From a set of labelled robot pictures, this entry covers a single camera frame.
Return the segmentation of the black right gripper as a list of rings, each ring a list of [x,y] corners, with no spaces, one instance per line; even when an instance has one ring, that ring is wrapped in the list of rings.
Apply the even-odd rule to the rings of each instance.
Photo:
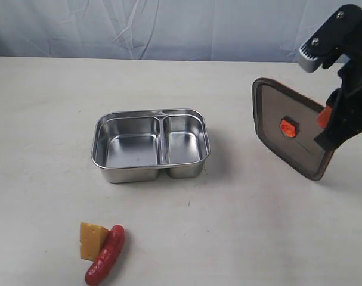
[[[362,8],[346,4],[338,8],[315,32],[314,56],[328,69],[341,56],[348,61],[338,71],[341,86],[328,98],[317,116],[324,128],[315,141],[325,150],[335,150],[362,133]]]

